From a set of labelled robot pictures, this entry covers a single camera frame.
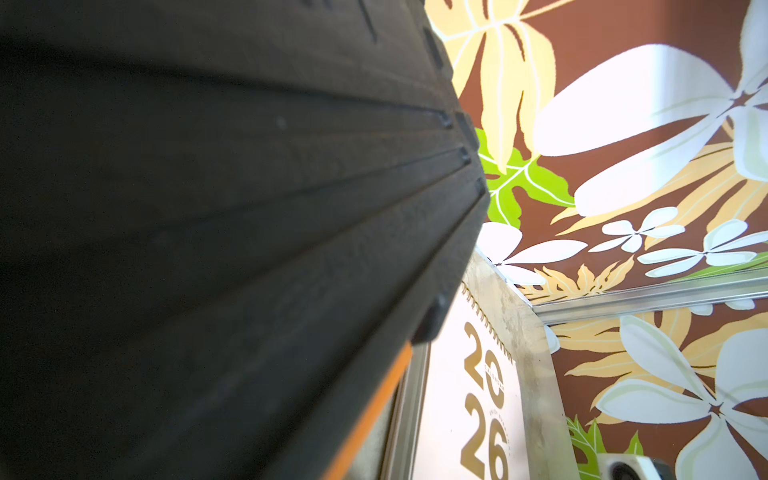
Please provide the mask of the pink 2026 calendar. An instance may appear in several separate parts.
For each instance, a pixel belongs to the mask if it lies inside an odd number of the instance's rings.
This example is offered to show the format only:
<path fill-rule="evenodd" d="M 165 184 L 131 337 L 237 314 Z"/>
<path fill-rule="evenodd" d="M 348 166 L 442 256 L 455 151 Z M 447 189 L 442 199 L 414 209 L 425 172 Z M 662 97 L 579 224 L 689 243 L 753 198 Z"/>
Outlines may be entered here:
<path fill-rule="evenodd" d="M 516 364 L 467 286 L 429 345 L 412 476 L 530 476 Z"/>

